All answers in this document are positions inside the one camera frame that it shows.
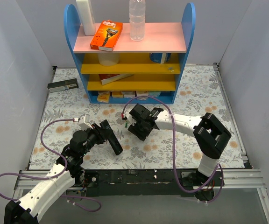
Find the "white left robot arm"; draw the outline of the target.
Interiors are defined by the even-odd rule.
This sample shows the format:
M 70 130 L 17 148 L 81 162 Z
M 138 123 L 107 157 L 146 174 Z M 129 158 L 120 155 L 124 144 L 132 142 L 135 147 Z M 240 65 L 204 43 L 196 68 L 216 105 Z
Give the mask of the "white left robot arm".
M 81 186 L 83 157 L 95 145 L 111 142 L 114 133 L 104 125 L 92 124 L 76 131 L 51 170 L 25 196 L 11 200 L 5 208 L 5 224 L 37 224 L 48 208 L 70 187 Z

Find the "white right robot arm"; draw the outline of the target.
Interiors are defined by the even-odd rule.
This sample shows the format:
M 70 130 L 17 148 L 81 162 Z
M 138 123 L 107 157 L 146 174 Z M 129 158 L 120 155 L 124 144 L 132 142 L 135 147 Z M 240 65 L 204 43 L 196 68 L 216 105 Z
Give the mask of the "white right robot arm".
M 226 148 L 231 133 L 212 113 L 204 116 L 185 116 L 172 112 L 136 104 L 133 109 L 122 114 L 122 119 L 130 123 L 128 131 L 139 140 L 145 141 L 152 130 L 172 130 L 194 137 L 203 153 L 196 172 L 197 182 L 207 185 L 213 180 L 213 173 L 218 161 Z

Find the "black tv remote control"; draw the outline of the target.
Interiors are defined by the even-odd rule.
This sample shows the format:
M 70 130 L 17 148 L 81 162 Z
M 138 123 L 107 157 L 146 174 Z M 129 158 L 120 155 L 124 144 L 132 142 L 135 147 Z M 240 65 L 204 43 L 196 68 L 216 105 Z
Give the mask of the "black tv remote control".
M 101 126 L 102 128 L 105 128 L 105 129 L 108 129 L 108 130 L 111 131 L 111 134 L 110 134 L 109 137 L 108 137 L 108 141 L 109 141 L 109 143 L 110 143 L 110 145 L 111 145 L 111 147 L 112 147 L 114 153 L 115 153 L 116 155 L 120 155 L 120 154 L 123 152 L 122 146 L 121 146 L 121 144 L 119 143 L 118 139 L 116 138 L 116 136 L 115 136 L 115 134 L 114 134 L 112 128 L 110 127 L 108 121 L 107 121 L 107 120 L 102 121 L 102 122 L 100 123 L 100 126 Z

